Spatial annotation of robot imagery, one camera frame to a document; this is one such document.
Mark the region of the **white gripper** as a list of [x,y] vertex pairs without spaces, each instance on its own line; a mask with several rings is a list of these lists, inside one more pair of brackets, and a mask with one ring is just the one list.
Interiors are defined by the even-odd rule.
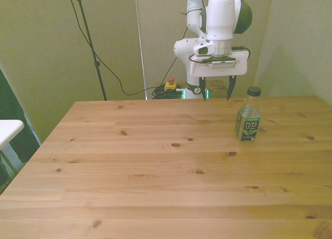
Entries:
[[193,54],[189,57],[189,61],[189,73],[192,77],[199,77],[199,87],[204,101],[206,101],[205,77],[229,76],[226,95],[227,100],[229,100],[236,85],[236,76],[245,75],[247,72],[247,50],[234,51],[221,58]]

